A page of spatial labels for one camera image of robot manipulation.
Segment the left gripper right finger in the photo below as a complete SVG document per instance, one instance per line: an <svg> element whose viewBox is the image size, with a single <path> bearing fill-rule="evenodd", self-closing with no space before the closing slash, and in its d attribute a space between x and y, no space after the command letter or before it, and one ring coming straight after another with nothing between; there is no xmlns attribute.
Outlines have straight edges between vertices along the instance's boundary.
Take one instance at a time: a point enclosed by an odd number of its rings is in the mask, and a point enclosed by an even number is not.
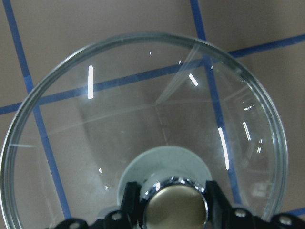
<svg viewBox="0 0 305 229"><path fill-rule="evenodd" d="M231 206L215 181L207 181L205 198L209 229L303 229L305 222L291 214L280 213L265 221L244 208Z"/></svg>

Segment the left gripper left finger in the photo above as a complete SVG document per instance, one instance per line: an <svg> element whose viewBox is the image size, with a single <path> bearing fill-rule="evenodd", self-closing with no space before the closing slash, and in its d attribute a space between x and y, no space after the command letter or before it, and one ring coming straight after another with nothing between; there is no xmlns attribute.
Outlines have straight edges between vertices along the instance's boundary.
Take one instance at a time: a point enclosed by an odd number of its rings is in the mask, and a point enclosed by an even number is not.
<svg viewBox="0 0 305 229"><path fill-rule="evenodd" d="M137 222L140 186L137 182L128 182L125 186L119 210L106 214L102 219L89 225L83 219L70 218L59 223L57 229L132 229Z"/></svg>

